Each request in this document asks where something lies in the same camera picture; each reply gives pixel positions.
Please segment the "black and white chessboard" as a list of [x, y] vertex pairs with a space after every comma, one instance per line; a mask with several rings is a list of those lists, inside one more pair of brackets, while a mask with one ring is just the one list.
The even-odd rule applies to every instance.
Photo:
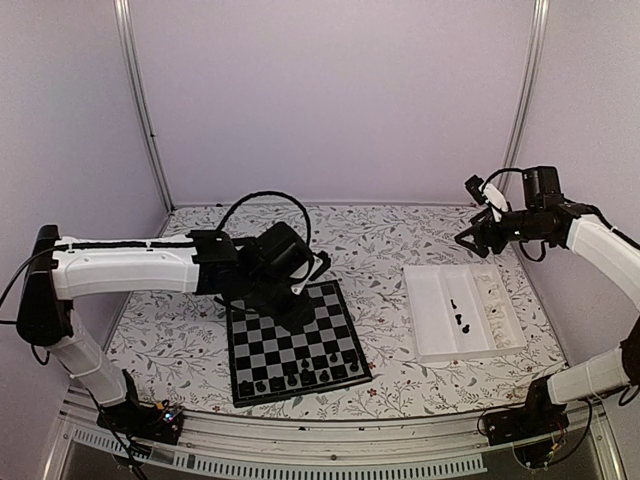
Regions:
[[[276, 325], [270, 317], [245, 313], [240, 307], [226, 311], [229, 369], [233, 405], [236, 408], [288, 400], [302, 395], [323, 393], [352, 387], [373, 380], [369, 363], [357, 336], [348, 311], [340, 283], [337, 280], [310, 284], [305, 287], [315, 308], [315, 319], [298, 333], [290, 333]], [[344, 352], [354, 354], [354, 361], [345, 363]], [[338, 361], [331, 363], [329, 356], [336, 353]], [[308, 359], [316, 383], [303, 386], [300, 381], [301, 361]], [[351, 372], [349, 366], [357, 362], [359, 370]], [[334, 371], [343, 367], [345, 378], [335, 378]], [[322, 371], [331, 375], [329, 382], [321, 382]], [[295, 375], [296, 387], [287, 384], [287, 377]], [[284, 388], [272, 392], [269, 380], [283, 379]], [[250, 395], [241, 395], [242, 381], [252, 383]], [[255, 389], [262, 381], [266, 390]]]

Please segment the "white plastic compartment tray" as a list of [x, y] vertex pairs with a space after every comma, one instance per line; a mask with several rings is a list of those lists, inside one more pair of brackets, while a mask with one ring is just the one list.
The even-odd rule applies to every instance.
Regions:
[[[403, 274], [418, 362], [493, 358], [518, 354], [526, 347], [496, 266], [406, 266]], [[461, 325], [456, 314], [462, 315]], [[467, 324], [470, 331], [464, 334]]]

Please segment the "black chess bishop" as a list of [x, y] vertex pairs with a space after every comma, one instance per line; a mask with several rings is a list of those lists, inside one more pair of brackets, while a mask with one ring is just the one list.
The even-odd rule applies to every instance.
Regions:
[[270, 390], [272, 392], [281, 391], [284, 388], [283, 379], [281, 377], [273, 377], [269, 380]]

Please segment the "black chess rook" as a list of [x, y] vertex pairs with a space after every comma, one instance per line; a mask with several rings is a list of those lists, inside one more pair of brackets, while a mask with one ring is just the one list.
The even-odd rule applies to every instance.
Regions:
[[252, 389], [252, 383], [249, 381], [242, 381], [239, 385], [239, 393], [241, 395], [250, 395]]

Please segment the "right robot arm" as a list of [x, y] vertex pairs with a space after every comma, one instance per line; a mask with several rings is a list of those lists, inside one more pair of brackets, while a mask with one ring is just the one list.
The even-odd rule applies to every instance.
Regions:
[[[537, 241], [543, 250], [559, 247], [591, 266], [611, 287], [639, 304], [639, 244], [612, 225], [593, 204], [565, 197], [553, 166], [516, 169], [524, 206], [511, 207], [490, 178], [473, 175], [465, 189], [481, 206], [455, 241], [475, 255], [497, 255], [505, 247]], [[528, 388], [517, 427], [537, 436], [552, 424], [556, 409], [569, 402], [628, 391], [639, 392], [639, 327], [633, 325], [617, 346], [543, 379]]]

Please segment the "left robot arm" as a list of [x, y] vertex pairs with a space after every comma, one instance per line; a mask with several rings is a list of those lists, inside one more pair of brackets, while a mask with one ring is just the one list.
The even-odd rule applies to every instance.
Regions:
[[127, 373], [84, 328], [76, 298], [153, 290], [218, 295], [296, 331], [313, 318], [304, 286], [330, 264], [327, 253], [313, 252], [283, 222], [240, 239], [215, 229], [105, 241], [62, 237], [57, 226], [45, 225], [16, 272], [24, 283], [14, 324], [24, 341], [53, 354], [126, 433], [138, 434], [148, 426], [148, 412]]

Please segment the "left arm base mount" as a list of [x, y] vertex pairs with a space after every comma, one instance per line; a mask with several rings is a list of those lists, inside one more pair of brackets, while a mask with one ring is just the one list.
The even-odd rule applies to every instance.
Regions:
[[164, 400], [156, 405], [126, 401], [112, 407], [99, 407], [98, 425], [127, 437], [177, 445], [184, 414], [183, 407]]

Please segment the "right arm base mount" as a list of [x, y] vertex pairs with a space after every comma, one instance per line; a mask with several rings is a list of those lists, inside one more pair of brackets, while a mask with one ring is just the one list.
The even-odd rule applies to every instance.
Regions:
[[563, 446], [569, 419], [565, 406], [492, 407], [482, 412], [476, 427], [490, 446], [511, 444], [522, 466], [541, 469], [551, 465]]

